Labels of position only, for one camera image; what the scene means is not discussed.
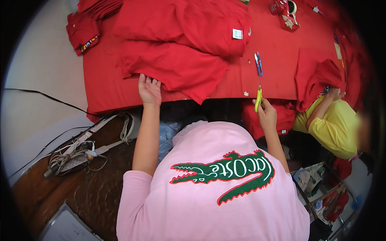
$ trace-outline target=sleeve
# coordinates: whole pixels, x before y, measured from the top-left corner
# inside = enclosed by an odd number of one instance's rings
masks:
[[[310,124],[308,132],[320,143],[334,152],[334,154],[342,159],[350,159],[355,155],[351,152],[351,141],[347,134],[336,124],[327,120],[316,117]]]
[[[117,238],[128,240],[138,213],[150,193],[153,177],[141,171],[128,171],[123,175],[123,189],[117,216]]]

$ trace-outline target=black cable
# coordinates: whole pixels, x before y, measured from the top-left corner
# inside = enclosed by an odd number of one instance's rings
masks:
[[[43,95],[43,96],[45,96],[45,97],[47,97],[47,98],[49,98],[49,99],[51,99],[51,100],[54,100],[54,101],[56,101],[56,102],[59,102],[59,103],[68,105],[68,106],[70,106],[70,107],[72,107],[72,108],[75,108],[75,109],[77,109],[77,110],[83,111],[84,113],[87,113],[87,114],[89,114],[89,115],[97,116],[97,117],[99,117],[99,118],[102,117],[102,116],[100,116],[100,115],[91,114],[91,113],[89,113],[89,112],[87,112],[87,111],[85,111],[85,110],[82,110],[82,109],[79,108],[79,107],[76,107],[76,106],[73,106],[73,105],[68,104],[68,103],[66,103],[66,102],[63,102],[63,101],[61,101],[61,100],[58,100],[58,99],[56,99],[56,98],[54,98],[54,97],[51,97],[51,96],[49,96],[49,95],[47,95],[47,94],[44,94],[44,93],[42,93],[42,92],[40,92],[40,91],[37,91],[37,90],[30,90],[30,89],[15,89],[15,88],[4,88],[4,90],[18,90],[18,91],[24,91],[24,92],[30,92],[30,93],[38,93],[38,94],[41,94],[41,95]]]
[[[73,130],[73,129],[79,129],[79,128],[92,128],[94,126],[96,126],[97,124],[99,124],[103,119],[101,119],[100,121],[98,121],[97,123],[95,123],[94,125],[92,126],[82,126],[82,127],[74,127],[74,128],[71,128],[71,129],[68,129],[66,130],[65,132],[61,133],[60,135],[58,135],[57,137],[55,137],[55,139],[53,139],[52,141],[50,141],[47,145],[45,145],[45,147],[39,152],[39,154],[36,155],[36,157],[34,157],[31,161],[29,161],[27,164],[25,164],[24,166],[22,166],[19,170],[17,170],[16,172],[14,172],[11,176],[8,177],[8,179],[10,179],[11,177],[13,177],[16,173],[18,173],[20,170],[22,170],[24,167],[26,167],[28,164],[30,164],[31,162],[33,162],[39,155],[40,153],[43,152],[43,150],[46,149],[46,147],[51,144],[54,140],[58,139],[61,135],[63,135],[64,133],[70,131],[70,130]],[[74,136],[73,138],[71,138],[70,140],[67,140],[66,142],[64,142],[63,144],[61,144],[60,146],[66,144],[67,142],[69,141],[72,141],[73,139],[75,139],[76,137],[78,137],[79,135],[81,135],[82,133],[79,133],[78,135]]]

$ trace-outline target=wooden floor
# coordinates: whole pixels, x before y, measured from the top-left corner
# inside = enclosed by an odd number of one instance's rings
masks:
[[[119,141],[124,120],[116,117],[93,134],[95,148]],[[66,202],[97,235],[106,241],[117,240],[115,226],[122,192],[123,174],[131,170],[135,140],[122,143],[104,155],[108,162],[101,170],[86,173],[80,169],[62,177],[43,177],[48,157],[25,173],[13,186],[16,203],[27,227],[38,237],[44,226]],[[104,163],[96,158],[91,168]]]

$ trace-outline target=green crocodile logo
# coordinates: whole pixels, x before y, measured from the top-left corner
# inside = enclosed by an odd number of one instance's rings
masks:
[[[239,180],[252,174],[258,176],[237,185],[226,193],[222,194],[217,199],[217,205],[227,203],[233,198],[244,196],[257,189],[267,187],[275,176],[275,169],[272,163],[266,158],[264,152],[256,150],[252,154],[240,156],[235,151],[229,152],[223,156],[223,159],[212,163],[179,163],[170,167],[172,170],[189,172],[182,177],[173,177],[171,184],[181,182],[193,182],[194,184],[215,182],[217,180],[228,182],[231,180]]]

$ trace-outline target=barcode label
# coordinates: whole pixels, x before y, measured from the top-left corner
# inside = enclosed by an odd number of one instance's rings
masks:
[[[242,30],[233,29],[233,38],[242,39]]]

